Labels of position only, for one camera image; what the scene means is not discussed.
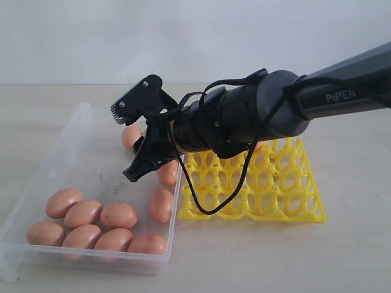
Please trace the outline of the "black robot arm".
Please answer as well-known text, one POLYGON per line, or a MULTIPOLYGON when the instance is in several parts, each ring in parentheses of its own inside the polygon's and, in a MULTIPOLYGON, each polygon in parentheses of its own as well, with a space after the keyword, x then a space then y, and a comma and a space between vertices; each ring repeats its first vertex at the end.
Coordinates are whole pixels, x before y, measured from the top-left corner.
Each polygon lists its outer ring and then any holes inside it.
POLYGON ((132 182, 178 154, 211 150, 227 159, 251 143, 302 134, 315 118, 390 106, 390 45, 384 44, 307 76, 258 70, 210 84, 191 104, 177 103, 151 74, 111 111, 118 124, 144 117, 147 132, 123 172, 132 182))

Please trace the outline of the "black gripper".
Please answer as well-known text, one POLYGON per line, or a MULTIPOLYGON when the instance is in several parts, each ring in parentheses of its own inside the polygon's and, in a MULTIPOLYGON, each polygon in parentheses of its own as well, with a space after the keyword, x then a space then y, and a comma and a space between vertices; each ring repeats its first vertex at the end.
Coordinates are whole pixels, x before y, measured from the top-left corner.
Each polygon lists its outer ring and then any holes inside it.
POLYGON ((196 105, 150 103, 143 110, 147 133, 132 146, 132 161, 122 174, 130 182, 159 170, 179 155, 196 151, 196 105))

